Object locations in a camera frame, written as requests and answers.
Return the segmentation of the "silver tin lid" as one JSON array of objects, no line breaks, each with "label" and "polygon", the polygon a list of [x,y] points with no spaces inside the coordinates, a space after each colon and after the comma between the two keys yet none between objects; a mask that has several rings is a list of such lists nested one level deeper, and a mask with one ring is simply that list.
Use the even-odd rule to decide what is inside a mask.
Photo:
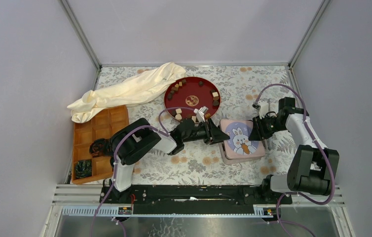
[{"label": "silver tin lid", "polygon": [[223,141],[226,146],[239,148],[241,145],[257,146],[262,145],[260,141],[250,141],[249,135],[252,131],[253,123],[250,120],[222,119],[220,129],[230,136],[229,140]]}]

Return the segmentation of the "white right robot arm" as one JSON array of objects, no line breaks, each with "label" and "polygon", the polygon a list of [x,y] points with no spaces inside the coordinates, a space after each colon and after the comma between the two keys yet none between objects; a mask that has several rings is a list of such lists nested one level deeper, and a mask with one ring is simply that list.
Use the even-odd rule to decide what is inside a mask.
[{"label": "white right robot arm", "polygon": [[285,195],[301,195],[315,204],[329,203],[335,193],[339,153],[316,137],[307,111],[298,108],[291,97],[279,100],[276,113],[266,102],[255,102],[253,107],[258,114],[252,119],[251,141],[268,140],[276,132],[288,131],[297,146],[287,174],[267,175],[257,188],[262,201],[283,203]]}]

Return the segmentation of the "silver metal tongs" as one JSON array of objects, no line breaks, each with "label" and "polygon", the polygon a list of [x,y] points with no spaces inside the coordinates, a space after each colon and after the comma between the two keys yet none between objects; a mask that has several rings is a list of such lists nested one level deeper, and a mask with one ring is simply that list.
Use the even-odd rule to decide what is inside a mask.
[{"label": "silver metal tongs", "polygon": [[[268,112],[270,112],[271,111],[271,100],[270,99],[268,99],[267,100],[267,103],[268,103]],[[266,147],[267,147],[267,149],[269,150],[269,151],[271,151],[272,150],[272,140],[271,140],[271,138],[268,138],[267,140],[266,140]]]}]

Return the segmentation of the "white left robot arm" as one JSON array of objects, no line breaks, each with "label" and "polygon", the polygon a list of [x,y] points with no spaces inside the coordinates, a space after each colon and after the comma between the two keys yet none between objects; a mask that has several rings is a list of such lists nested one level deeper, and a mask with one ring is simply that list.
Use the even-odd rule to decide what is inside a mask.
[{"label": "white left robot arm", "polygon": [[151,126],[145,118],[120,130],[109,141],[113,152],[111,197],[119,203],[129,199],[134,164],[150,150],[176,155],[184,149],[185,142],[198,140],[212,145],[229,140],[229,135],[222,132],[211,119],[195,124],[190,118],[181,121],[168,134]]}]

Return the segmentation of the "pink tin with white dividers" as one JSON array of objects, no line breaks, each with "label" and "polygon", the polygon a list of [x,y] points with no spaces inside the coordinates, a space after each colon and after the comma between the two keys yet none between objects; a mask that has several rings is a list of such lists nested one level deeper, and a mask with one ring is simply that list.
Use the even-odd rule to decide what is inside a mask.
[{"label": "pink tin with white dividers", "polygon": [[241,145],[239,148],[234,147],[234,149],[231,149],[230,146],[221,143],[219,147],[222,160],[227,165],[258,160],[266,155],[263,145],[257,145],[256,147]]}]

